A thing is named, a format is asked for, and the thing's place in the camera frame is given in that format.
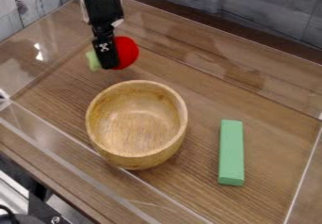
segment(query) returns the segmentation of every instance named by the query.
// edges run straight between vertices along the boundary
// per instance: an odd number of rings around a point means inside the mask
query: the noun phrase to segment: robotic arm
[[[96,58],[105,70],[119,65],[114,23],[123,19],[121,0],[84,0],[90,24],[94,31]]]

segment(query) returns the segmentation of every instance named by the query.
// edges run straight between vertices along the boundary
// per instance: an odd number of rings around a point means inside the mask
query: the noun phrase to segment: wooden table
[[[141,49],[125,71],[87,67],[78,0],[2,43],[2,153],[99,223],[317,223],[321,65],[134,0],[123,5],[118,35]],[[92,151],[84,113],[133,79],[175,89],[190,122],[170,161],[129,172]],[[217,184],[221,119],[246,126],[245,187]]]

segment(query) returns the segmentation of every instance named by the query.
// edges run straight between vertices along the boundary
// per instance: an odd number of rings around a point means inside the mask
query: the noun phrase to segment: bowl rim
[[[138,154],[127,155],[127,154],[121,154],[119,152],[114,152],[114,151],[106,149],[105,145],[102,143],[99,143],[99,141],[96,141],[92,128],[90,127],[90,116],[91,116],[92,110],[95,108],[96,101],[102,98],[102,96],[109,91],[111,91],[114,88],[119,88],[121,86],[134,85],[134,84],[154,85],[154,86],[158,86],[159,88],[163,88],[166,91],[169,91],[174,95],[175,99],[179,102],[181,109],[183,111],[183,117],[181,118],[181,128],[179,128],[177,134],[166,142],[166,144],[162,145],[162,148],[151,150],[150,152],[146,152],[143,154],[138,153]],[[181,96],[181,94],[171,87],[169,87],[167,85],[165,85],[165,84],[162,84],[159,82],[155,82],[155,81],[150,81],[150,80],[130,80],[130,81],[119,82],[119,83],[114,84],[113,86],[110,86],[107,89],[105,89],[98,94],[98,96],[94,98],[94,100],[91,101],[90,106],[87,108],[87,112],[86,112],[86,128],[87,128],[87,133],[88,133],[88,136],[91,138],[92,144],[95,144],[105,152],[109,152],[109,154],[113,154],[114,156],[119,156],[119,157],[125,157],[125,158],[149,157],[149,156],[151,156],[154,154],[158,154],[158,153],[163,152],[165,150],[167,150],[177,143],[177,141],[181,139],[181,137],[185,135],[186,128],[187,128],[187,107],[186,107],[186,103],[185,103],[183,97]]]

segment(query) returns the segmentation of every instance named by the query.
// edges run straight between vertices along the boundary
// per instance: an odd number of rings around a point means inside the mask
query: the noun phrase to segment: green rectangular block
[[[218,183],[245,184],[243,123],[235,120],[222,120]]]

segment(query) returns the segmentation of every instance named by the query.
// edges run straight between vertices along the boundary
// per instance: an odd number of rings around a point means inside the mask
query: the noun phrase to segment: green block
[[[98,70],[102,69],[102,66],[100,66],[100,63],[99,63],[99,60],[96,58],[96,52],[95,51],[91,51],[86,54],[87,56],[87,59],[88,59],[88,66],[90,66],[90,69],[92,72],[96,72]]]
[[[218,183],[245,184],[245,134],[241,121],[222,120]]]

